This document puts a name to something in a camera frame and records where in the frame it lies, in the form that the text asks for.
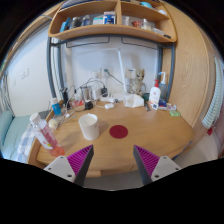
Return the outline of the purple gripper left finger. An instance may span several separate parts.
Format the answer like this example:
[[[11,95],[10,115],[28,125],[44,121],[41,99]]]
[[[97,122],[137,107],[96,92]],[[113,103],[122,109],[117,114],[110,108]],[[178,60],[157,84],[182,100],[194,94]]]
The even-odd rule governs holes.
[[[94,147],[89,145],[68,157],[58,156],[44,170],[83,186],[93,155]]]

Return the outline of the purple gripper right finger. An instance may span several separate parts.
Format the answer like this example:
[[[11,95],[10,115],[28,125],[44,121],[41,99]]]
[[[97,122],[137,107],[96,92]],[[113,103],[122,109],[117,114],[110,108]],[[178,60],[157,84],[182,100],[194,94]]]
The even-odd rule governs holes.
[[[133,155],[143,185],[148,185],[180,170],[180,167],[168,156],[159,157],[137,145],[133,148]]]

